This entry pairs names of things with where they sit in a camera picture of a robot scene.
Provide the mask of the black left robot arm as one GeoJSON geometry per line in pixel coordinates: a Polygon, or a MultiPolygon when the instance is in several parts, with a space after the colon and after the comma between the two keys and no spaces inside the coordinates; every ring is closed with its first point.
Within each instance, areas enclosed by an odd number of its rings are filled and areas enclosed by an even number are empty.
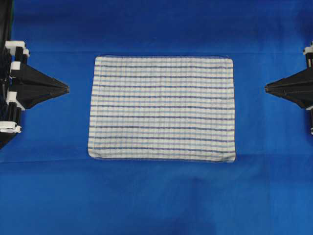
{"type": "Polygon", "coordinates": [[[19,134],[22,111],[69,93],[69,86],[28,65],[24,41],[12,41],[13,1],[0,2],[0,132],[19,134]]]}

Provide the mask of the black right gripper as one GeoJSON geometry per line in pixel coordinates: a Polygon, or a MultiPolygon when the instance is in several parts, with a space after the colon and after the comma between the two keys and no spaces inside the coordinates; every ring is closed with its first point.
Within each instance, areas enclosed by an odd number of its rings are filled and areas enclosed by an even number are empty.
{"type": "Polygon", "coordinates": [[[269,83],[265,86],[266,93],[296,103],[306,109],[311,115],[311,134],[313,134],[313,43],[303,50],[307,68],[289,77],[269,83]],[[305,91],[288,91],[282,88],[288,86],[303,86],[305,91]]]}

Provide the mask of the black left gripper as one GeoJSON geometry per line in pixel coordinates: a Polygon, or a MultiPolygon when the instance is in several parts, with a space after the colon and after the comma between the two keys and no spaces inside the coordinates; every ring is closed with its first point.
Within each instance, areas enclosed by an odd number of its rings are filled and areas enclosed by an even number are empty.
{"type": "Polygon", "coordinates": [[[68,94],[69,86],[24,64],[29,58],[24,41],[5,41],[4,49],[10,56],[8,77],[4,81],[4,101],[8,109],[7,116],[0,122],[0,131],[19,134],[22,131],[21,114],[25,109],[68,94]]]}

